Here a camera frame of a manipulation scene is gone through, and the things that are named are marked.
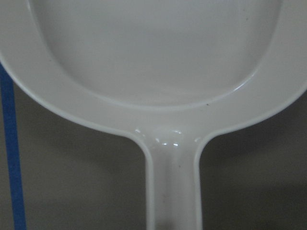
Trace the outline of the beige plastic dustpan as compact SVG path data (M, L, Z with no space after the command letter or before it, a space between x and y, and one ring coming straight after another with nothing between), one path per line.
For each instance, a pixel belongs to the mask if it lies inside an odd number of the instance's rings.
M307 89L307 3L3 0L0 61L48 110L140 146L147 229L200 230L205 145Z

